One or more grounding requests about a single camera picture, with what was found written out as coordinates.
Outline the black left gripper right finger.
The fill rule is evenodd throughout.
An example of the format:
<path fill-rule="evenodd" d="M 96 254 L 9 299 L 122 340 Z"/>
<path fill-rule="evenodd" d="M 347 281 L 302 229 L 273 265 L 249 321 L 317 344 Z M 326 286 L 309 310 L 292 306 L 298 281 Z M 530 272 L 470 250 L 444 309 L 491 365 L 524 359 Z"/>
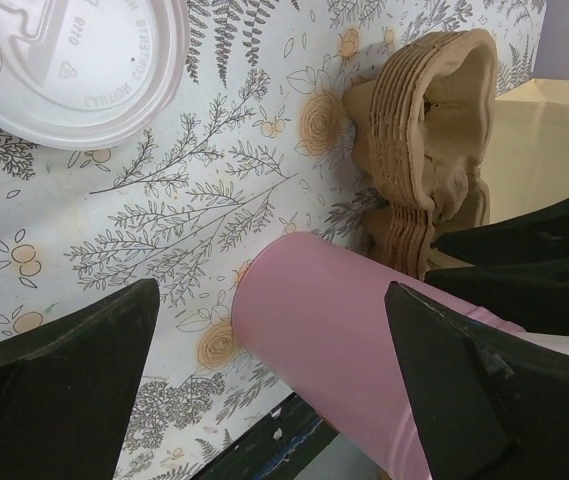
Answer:
<path fill-rule="evenodd" d="M 569 479 L 569 355 L 390 283 L 385 307 L 435 479 Z"/>

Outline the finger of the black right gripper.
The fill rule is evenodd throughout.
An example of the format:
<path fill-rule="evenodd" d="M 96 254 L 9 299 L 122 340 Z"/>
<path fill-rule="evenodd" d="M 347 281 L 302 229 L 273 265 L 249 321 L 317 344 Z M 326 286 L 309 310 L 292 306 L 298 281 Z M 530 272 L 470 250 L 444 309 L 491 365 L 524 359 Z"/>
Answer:
<path fill-rule="evenodd" d="M 432 270 L 425 282 L 529 332 L 569 336 L 569 259 Z"/>
<path fill-rule="evenodd" d="M 441 234 L 431 245 L 433 271 L 569 262 L 569 197 L 498 223 Z"/>

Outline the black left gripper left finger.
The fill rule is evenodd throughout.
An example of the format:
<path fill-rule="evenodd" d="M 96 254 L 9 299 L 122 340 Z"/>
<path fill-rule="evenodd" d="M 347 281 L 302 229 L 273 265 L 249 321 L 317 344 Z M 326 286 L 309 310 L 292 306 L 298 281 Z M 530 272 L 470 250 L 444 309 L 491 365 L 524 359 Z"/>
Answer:
<path fill-rule="evenodd" d="M 0 479 L 110 479 L 160 306 L 139 280 L 0 342 Z"/>

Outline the brown cardboard cup carrier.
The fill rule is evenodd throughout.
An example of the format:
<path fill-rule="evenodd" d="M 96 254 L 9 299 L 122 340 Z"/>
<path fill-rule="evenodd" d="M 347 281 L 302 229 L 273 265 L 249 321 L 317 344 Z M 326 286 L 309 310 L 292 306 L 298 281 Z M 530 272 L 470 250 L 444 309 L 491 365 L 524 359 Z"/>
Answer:
<path fill-rule="evenodd" d="M 366 212 L 371 257 L 413 278 L 443 233 L 487 223 L 481 164 L 492 133 L 497 47 L 485 29 L 431 32 L 343 96 L 352 158 L 386 206 Z"/>

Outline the pink straw holder cup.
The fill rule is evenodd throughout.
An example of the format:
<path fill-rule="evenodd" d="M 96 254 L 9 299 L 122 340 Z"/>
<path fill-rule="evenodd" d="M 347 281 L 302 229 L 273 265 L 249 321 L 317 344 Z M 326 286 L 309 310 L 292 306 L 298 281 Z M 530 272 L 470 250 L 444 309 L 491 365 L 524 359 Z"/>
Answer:
<path fill-rule="evenodd" d="M 509 333 L 520 326 L 433 286 L 298 232 L 268 245 L 236 290 L 239 344 L 393 479 L 427 479 L 384 297 L 397 281 Z"/>

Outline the cream paper bag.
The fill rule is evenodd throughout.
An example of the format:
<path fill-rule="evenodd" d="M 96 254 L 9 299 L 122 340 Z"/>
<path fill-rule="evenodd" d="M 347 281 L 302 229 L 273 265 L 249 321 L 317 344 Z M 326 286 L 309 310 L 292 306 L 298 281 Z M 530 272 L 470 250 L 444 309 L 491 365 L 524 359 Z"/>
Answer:
<path fill-rule="evenodd" d="M 481 173 L 492 223 L 569 197 L 569 81 L 532 79 L 497 97 Z"/>

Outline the floral patterned table mat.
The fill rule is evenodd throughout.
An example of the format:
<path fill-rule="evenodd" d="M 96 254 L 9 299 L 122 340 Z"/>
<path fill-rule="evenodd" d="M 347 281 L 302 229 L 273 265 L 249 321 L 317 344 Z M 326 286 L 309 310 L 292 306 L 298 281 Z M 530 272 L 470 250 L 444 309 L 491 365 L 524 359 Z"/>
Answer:
<path fill-rule="evenodd" d="M 297 231 L 351 245 L 375 202 L 350 159 L 344 91 L 436 31 L 488 30 L 500 91 L 532 74 L 543 1 L 192 1 L 185 78 L 142 132 L 102 150 L 0 128 L 0 341 L 136 280 L 155 338 L 112 475 L 189 479 L 289 393 L 239 350 L 234 291 Z"/>

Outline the white plastic cup lids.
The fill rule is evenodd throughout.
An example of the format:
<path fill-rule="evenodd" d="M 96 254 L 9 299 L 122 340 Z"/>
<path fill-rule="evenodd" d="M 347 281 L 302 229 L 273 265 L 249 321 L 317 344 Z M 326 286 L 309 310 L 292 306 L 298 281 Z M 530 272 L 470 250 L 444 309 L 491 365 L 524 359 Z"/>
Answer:
<path fill-rule="evenodd" d="M 0 129 L 63 150 L 118 145 L 175 98 L 183 1 L 0 0 Z"/>

